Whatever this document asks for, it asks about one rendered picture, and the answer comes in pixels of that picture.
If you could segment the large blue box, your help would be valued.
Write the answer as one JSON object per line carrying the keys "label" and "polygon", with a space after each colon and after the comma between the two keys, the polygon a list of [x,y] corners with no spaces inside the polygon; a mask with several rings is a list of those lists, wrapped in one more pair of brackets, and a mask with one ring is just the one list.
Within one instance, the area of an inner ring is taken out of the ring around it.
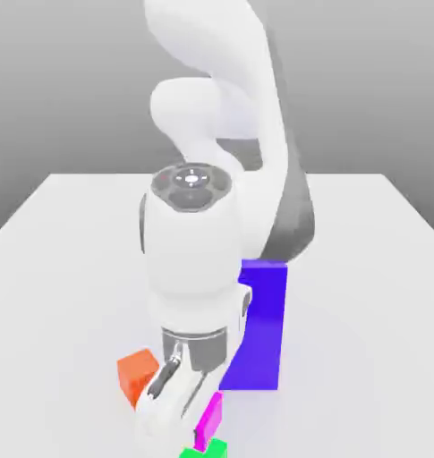
{"label": "large blue box", "polygon": [[243,262],[239,282],[252,289],[252,299],[243,342],[220,383],[221,390],[278,388],[287,274],[283,262]]}

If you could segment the small green cube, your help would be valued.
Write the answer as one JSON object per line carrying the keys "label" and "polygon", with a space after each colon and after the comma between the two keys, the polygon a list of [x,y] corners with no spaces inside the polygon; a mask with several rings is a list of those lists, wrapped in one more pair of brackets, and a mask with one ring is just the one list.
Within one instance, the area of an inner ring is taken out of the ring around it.
{"label": "small green cube", "polygon": [[178,458],[227,458],[227,442],[212,438],[204,452],[185,448]]}

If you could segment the small magenta cube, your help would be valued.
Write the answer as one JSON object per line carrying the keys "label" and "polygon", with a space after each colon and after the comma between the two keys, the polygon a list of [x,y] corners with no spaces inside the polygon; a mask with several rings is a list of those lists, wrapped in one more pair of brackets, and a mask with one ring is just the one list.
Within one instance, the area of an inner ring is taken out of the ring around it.
{"label": "small magenta cube", "polygon": [[223,417],[223,393],[215,392],[194,429],[194,449],[204,453]]}

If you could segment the small orange cube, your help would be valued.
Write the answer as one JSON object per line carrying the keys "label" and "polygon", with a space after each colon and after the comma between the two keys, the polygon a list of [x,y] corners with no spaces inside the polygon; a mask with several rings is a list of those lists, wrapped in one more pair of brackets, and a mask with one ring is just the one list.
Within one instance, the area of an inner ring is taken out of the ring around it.
{"label": "small orange cube", "polygon": [[121,390],[135,408],[142,391],[159,369],[157,359],[145,348],[121,358],[116,365]]}

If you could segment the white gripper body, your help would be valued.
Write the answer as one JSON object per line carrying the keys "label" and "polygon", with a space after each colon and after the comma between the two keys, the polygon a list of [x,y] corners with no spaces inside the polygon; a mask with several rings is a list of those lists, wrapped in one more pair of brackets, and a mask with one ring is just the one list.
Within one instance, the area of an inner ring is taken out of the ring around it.
{"label": "white gripper body", "polygon": [[161,366],[140,395],[135,408],[137,458],[178,458],[194,445],[194,429],[218,390],[225,367],[204,373],[180,364],[163,380]]}

